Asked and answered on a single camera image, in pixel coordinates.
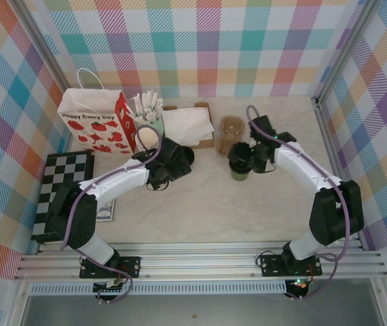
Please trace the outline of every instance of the bag handle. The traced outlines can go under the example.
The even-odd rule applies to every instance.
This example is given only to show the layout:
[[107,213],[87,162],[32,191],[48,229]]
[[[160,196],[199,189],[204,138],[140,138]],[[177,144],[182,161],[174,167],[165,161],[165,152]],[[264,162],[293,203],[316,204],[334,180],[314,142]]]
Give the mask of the bag handle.
[[77,74],[76,74],[76,76],[77,76],[77,81],[79,82],[79,86],[80,86],[80,88],[84,88],[83,86],[82,86],[82,83],[81,83],[81,81],[80,81],[80,78],[79,78],[79,72],[80,71],[87,71],[87,72],[89,72],[91,75],[93,75],[97,80],[98,80],[98,82],[100,83],[100,86],[101,86],[101,88],[104,90],[105,89],[105,87],[103,86],[103,84],[102,84],[102,82],[101,82],[101,80],[100,80],[100,78],[98,78],[97,77],[97,75],[95,74],[95,73],[93,73],[91,70],[89,70],[89,69],[87,69],[87,68],[79,68],[78,70],[77,70]]

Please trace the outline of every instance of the green cup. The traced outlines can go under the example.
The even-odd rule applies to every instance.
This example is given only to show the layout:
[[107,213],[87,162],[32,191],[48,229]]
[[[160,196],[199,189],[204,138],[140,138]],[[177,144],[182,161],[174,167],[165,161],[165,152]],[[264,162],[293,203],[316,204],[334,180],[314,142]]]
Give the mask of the green cup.
[[[140,126],[142,126],[142,124],[138,123],[138,122],[135,122],[134,123],[136,125],[137,128],[139,128]],[[162,116],[160,116],[160,118],[153,124],[146,124],[146,126],[151,126],[153,128],[155,128],[158,133],[160,134],[160,136],[164,136],[164,132],[165,132],[165,128],[164,128],[164,119]]]
[[229,168],[232,170],[232,177],[237,181],[244,181],[248,177],[251,168],[244,164],[229,161]]

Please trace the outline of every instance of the cable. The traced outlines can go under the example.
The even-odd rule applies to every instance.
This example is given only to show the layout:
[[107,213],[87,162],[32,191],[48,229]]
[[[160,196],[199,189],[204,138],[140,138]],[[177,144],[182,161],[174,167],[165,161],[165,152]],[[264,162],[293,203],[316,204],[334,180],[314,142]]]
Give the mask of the cable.
[[[80,255],[86,256],[86,255],[85,255],[84,253],[82,253],[80,250],[77,250],[77,249],[75,249],[75,250],[76,250]],[[104,268],[105,270],[109,270],[109,271],[111,271],[111,272],[115,272],[115,273],[118,273],[118,274],[120,274],[120,275],[122,275],[122,276],[125,276],[125,277],[130,281],[130,284],[129,284],[129,286],[128,286],[128,289],[127,289],[127,291],[126,291],[125,293],[123,293],[123,294],[117,296],[117,297],[116,297],[115,299],[113,299],[113,300],[110,300],[110,301],[109,301],[109,300],[105,300],[108,304],[113,304],[113,303],[115,303],[115,302],[117,302],[117,301],[120,301],[120,300],[124,299],[124,298],[130,293],[130,291],[133,289],[133,278],[132,278],[128,273],[123,272],[123,271],[121,271],[121,270],[117,270],[116,268],[112,268],[112,267],[109,267],[109,266],[102,265],[102,264],[100,264],[99,262],[93,260],[91,257],[86,256],[86,259],[89,260],[89,261],[91,261],[94,265],[97,265],[97,266],[100,267],[100,268]],[[103,301],[103,299],[100,297],[100,293],[101,293],[101,292],[102,292],[102,290],[97,291],[97,298],[100,300],[100,302]]]
[[266,174],[266,173],[274,172],[274,171],[276,170],[276,165],[275,165],[274,163],[271,163],[271,164],[272,164],[272,166],[274,167],[274,169],[273,169],[273,170],[269,170],[269,171],[260,172],[260,175],[264,175],[264,174]]
[[166,188],[168,188],[168,186],[169,186],[169,181],[166,182],[165,187],[163,187],[163,189],[154,190],[154,189],[148,188],[148,185],[146,185],[146,188],[147,188],[147,190],[149,190],[151,192],[162,192],[162,191],[166,190]]
[[314,280],[314,272],[313,272],[313,267],[311,267],[310,264],[307,264],[307,266],[310,268],[310,272],[311,272],[311,280],[310,282],[312,283],[312,281]]
[[288,144],[288,143],[285,143],[284,141],[282,141],[281,139],[276,139],[275,137],[271,136],[270,134],[262,131],[262,129],[260,129],[260,127],[258,127],[258,125],[255,124],[255,122],[253,121],[253,119],[251,119],[251,116],[249,115],[249,109],[253,109],[253,111],[255,112],[255,114],[257,114],[257,117],[259,117],[259,112],[258,110],[253,106],[253,105],[249,105],[247,108],[246,108],[246,116],[248,118],[248,121],[249,121],[249,124],[262,136],[266,137],[267,139],[271,140],[271,141],[275,141],[277,142],[278,144],[284,146],[284,147],[287,147],[288,149],[290,149],[293,153],[296,153],[297,155],[299,155],[303,160],[305,160],[314,170],[316,170],[325,180],[328,181],[328,183],[332,186],[332,188],[335,190],[335,192],[337,193],[338,195],[338,198],[342,204],[342,208],[343,208],[343,212],[344,212],[344,221],[345,221],[345,224],[346,224],[346,230],[345,230],[345,238],[344,238],[344,246],[343,246],[343,249],[341,251],[341,253],[336,256],[335,254],[333,253],[320,253],[320,254],[317,254],[317,256],[323,258],[324,260],[327,260],[327,261],[330,261],[330,262],[333,262],[335,263],[334,265],[334,269],[331,273],[331,275],[329,276],[329,278],[327,279],[326,283],[323,284],[323,286],[318,289],[316,292],[313,292],[309,295],[307,295],[306,297],[312,297],[313,295],[317,294],[318,292],[320,292],[321,289],[323,289],[325,287],[325,285],[334,277],[335,275],[335,272],[337,271],[337,266],[338,266],[338,261],[344,257],[344,255],[346,254],[346,251],[348,250],[348,247],[349,247],[349,242],[350,242],[350,218],[349,218],[349,210],[348,210],[348,205],[346,204],[346,201],[344,200],[344,197],[343,197],[343,194],[342,192],[340,191],[340,189],[338,189],[338,186],[336,186],[336,184],[331,180],[331,178],[325,173],[323,172],[323,170],[313,161],[311,160],[309,157],[307,157],[307,155],[305,155],[303,152],[301,152],[300,150],[294,148],[294,146]]
[[[125,267],[124,265],[121,266],[121,268],[123,268],[126,273],[128,273],[128,270],[127,270],[127,267]],[[126,278],[126,280],[124,282],[121,282],[121,274],[118,274],[118,284],[122,284],[122,285],[125,285],[127,283],[128,279]]]
[[126,172],[126,171],[129,171],[129,170],[134,170],[135,168],[140,168],[142,166],[145,166],[147,165],[148,163],[150,163],[151,161],[153,161],[155,158],[157,158],[157,156],[159,155],[161,149],[162,149],[162,136],[159,134],[159,132],[151,127],[151,126],[140,126],[138,128],[138,138],[139,137],[139,130],[140,129],[143,129],[143,128],[150,128],[152,129],[152,131],[154,131],[158,138],[159,138],[159,147],[158,147],[158,150],[146,161],[144,162],[141,162],[140,164],[135,164],[135,165],[132,165],[132,166],[122,166],[120,167],[119,169],[117,170],[114,170],[110,173],[108,173],[107,175],[103,175],[101,178],[97,179],[94,183],[90,184],[89,186],[87,186],[84,190],[82,190],[82,192],[78,195],[78,197],[76,197],[74,203],[73,203],[73,206],[71,207],[71,210],[70,210],[70,214],[69,214],[69,220],[67,222],[67,228],[65,230],[65,235],[64,235],[64,240],[62,242],[62,246],[60,247],[60,250],[64,250],[65,247],[67,246],[67,243],[69,241],[69,236],[70,236],[70,231],[71,231],[71,224],[73,223],[73,217],[74,217],[74,212],[76,211],[76,208],[77,208],[77,205],[79,204],[79,201],[82,199],[83,196],[86,195],[86,192],[90,189],[92,189],[92,187],[94,187],[94,185],[98,185],[100,182],[112,177],[113,175],[116,175],[120,172]]
[[259,264],[259,258],[261,257],[261,255],[263,255],[264,253],[272,253],[272,255],[275,255],[275,252],[271,251],[271,250],[266,250],[264,252],[262,252],[261,254],[259,254],[257,256],[257,258],[255,259],[255,263],[257,264],[258,267],[261,268],[260,264]]
[[[84,190],[82,190],[82,192],[78,195],[78,197],[76,197],[76,199],[75,199],[75,201],[73,203],[73,206],[71,207],[70,214],[69,214],[69,219],[67,221],[67,228],[65,229],[64,240],[62,242],[60,250],[64,250],[65,247],[68,244],[69,236],[70,236],[70,231],[71,231],[71,224],[73,223],[73,218],[74,218],[74,212],[76,211],[76,208],[77,208],[77,205],[79,204],[79,201],[83,198],[83,196],[85,196],[85,194],[86,194],[86,192],[88,190],[92,189],[92,187],[94,187],[95,185],[98,185],[100,182],[106,180],[107,178],[112,177],[113,175],[116,175],[117,173],[126,172],[128,170],[134,170],[135,168],[140,168],[142,166],[145,166],[148,163],[150,163],[151,161],[153,161],[155,158],[157,158],[157,156],[160,154],[160,151],[162,150],[162,140],[163,140],[162,136],[159,134],[159,132],[155,128],[153,128],[151,126],[140,126],[138,128],[138,138],[139,139],[141,139],[140,136],[139,136],[139,130],[143,129],[143,128],[150,128],[150,129],[152,129],[152,131],[154,131],[157,134],[158,141],[159,141],[158,150],[148,160],[146,160],[144,162],[141,162],[140,164],[135,164],[135,165],[132,165],[132,166],[126,166],[126,167],[122,166],[119,169],[114,170],[114,171],[108,173],[107,175],[103,175],[102,177],[97,179],[94,183],[90,184]],[[81,255],[86,256],[80,250],[76,249],[76,251],[78,253],[80,253]],[[112,304],[114,302],[120,301],[121,299],[124,299],[128,295],[128,293],[133,289],[133,279],[132,279],[132,277],[128,273],[122,272],[121,270],[117,270],[117,269],[109,267],[109,266],[102,265],[102,264],[98,263],[97,261],[93,260],[91,257],[87,257],[87,259],[89,261],[91,261],[94,265],[97,265],[100,268],[103,268],[105,270],[109,270],[111,272],[115,272],[115,273],[118,273],[118,274],[121,274],[121,275],[125,276],[130,281],[130,285],[129,285],[129,288],[127,289],[127,291],[124,294],[117,296],[115,299],[113,299],[111,301],[108,301],[108,303]],[[102,300],[100,298],[100,292],[101,291],[99,291],[97,293],[97,298],[99,300]]]

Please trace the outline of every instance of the green pot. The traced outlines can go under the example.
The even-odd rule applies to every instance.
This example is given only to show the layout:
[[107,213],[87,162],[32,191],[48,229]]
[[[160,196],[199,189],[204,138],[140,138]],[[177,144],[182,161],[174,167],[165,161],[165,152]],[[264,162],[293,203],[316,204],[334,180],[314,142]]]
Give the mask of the green pot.
[[229,161],[229,168],[232,171],[232,177],[234,180],[237,181],[244,181],[248,177],[249,172],[251,171],[251,168],[237,163],[237,162],[231,162]]

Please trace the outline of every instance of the black motor joint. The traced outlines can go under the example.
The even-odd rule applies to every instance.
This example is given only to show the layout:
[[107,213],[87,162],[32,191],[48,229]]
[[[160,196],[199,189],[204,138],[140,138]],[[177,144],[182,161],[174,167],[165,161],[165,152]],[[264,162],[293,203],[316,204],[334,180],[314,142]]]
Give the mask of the black motor joint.
[[[253,122],[262,131],[275,139],[280,139],[286,143],[296,141],[296,138],[288,132],[277,134],[272,128],[267,115],[256,117]],[[228,158],[238,168],[251,169],[256,173],[267,172],[266,165],[268,161],[274,163],[275,149],[280,147],[280,143],[260,134],[253,128],[251,123],[249,125],[251,127],[251,138],[255,140],[255,145],[251,147],[248,143],[236,143],[230,149]]]
[[[132,156],[134,160],[145,162],[157,149],[148,149],[136,153]],[[191,165],[195,156],[192,149],[180,146],[172,139],[165,138],[162,141],[162,148],[156,159],[148,163],[145,167],[149,170],[148,184],[154,190],[159,190],[162,185],[167,185],[170,181],[180,179],[191,172]]]

